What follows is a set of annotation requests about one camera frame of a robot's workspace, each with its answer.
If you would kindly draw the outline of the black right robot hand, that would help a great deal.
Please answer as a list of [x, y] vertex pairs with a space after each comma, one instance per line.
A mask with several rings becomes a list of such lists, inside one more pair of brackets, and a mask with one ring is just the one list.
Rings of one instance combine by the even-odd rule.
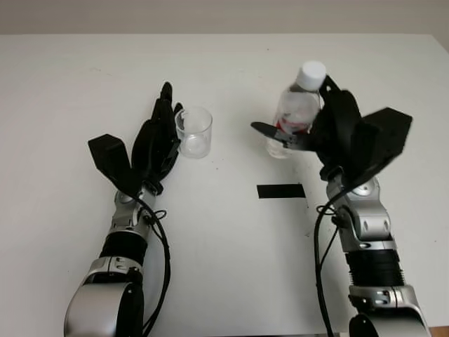
[[261, 121], [250, 125], [270, 140], [280, 143], [284, 149], [314, 152], [323, 164], [320, 179], [328, 182], [337, 175], [344, 175], [348, 183], [364, 183], [377, 175], [388, 161], [355, 149], [357, 126], [363, 119], [355, 97], [342, 90], [327, 76], [319, 89], [324, 106], [317, 114], [308, 133], [287, 134], [275, 126]]

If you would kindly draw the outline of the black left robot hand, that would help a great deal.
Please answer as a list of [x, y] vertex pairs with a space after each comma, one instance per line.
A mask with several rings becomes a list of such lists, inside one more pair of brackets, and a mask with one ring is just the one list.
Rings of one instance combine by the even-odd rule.
[[165, 82], [151, 118], [143, 123], [133, 144], [131, 166], [157, 195], [162, 193], [161, 181], [170, 173], [178, 157], [180, 139], [175, 118], [182, 108], [181, 103], [173, 104], [173, 87]]

